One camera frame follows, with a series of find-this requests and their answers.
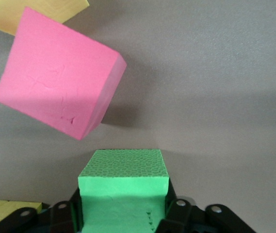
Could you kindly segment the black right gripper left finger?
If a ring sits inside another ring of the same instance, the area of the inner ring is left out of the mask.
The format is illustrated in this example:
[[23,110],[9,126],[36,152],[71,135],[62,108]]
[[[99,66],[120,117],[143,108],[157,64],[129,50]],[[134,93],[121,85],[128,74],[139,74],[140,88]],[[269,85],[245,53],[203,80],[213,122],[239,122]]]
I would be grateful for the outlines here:
[[80,190],[40,213],[31,207],[13,211],[0,221],[0,233],[82,233]]

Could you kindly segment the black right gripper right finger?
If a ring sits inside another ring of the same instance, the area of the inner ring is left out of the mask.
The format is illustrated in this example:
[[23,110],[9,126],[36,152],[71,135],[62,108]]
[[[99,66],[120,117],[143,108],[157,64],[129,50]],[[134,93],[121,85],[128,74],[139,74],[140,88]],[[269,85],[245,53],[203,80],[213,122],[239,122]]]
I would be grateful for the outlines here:
[[201,210],[185,198],[177,197],[170,183],[165,197],[165,217],[156,233],[256,233],[231,209],[211,204]]

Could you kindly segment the green foam block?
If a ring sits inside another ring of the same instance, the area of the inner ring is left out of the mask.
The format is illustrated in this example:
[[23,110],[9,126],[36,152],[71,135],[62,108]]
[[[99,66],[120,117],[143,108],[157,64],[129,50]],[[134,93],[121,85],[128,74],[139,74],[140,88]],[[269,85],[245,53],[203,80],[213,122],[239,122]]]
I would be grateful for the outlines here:
[[155,233],[169,175],[159,149],[96,150],[78,176],[82,233]]

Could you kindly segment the red foam block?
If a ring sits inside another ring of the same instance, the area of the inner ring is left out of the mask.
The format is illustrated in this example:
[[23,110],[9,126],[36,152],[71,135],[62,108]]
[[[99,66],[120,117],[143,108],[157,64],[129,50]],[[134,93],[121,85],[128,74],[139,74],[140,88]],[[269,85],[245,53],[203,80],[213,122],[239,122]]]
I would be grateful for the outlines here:
[[81,140],[101,123],[126,66],[119,52],[26,7],[0,103]]

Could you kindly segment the large table mat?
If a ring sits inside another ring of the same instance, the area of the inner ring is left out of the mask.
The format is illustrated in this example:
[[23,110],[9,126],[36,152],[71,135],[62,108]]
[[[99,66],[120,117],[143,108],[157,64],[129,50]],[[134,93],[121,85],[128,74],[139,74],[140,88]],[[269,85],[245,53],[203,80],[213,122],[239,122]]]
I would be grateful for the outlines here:
[[[276,0],[89,0],[66,25],[126,71],[83,140],[0,104],[0,200],[71,197],[98,149],[162,151],[176,194],[276,233]],[[0,31],[0,77],[13,37]]]

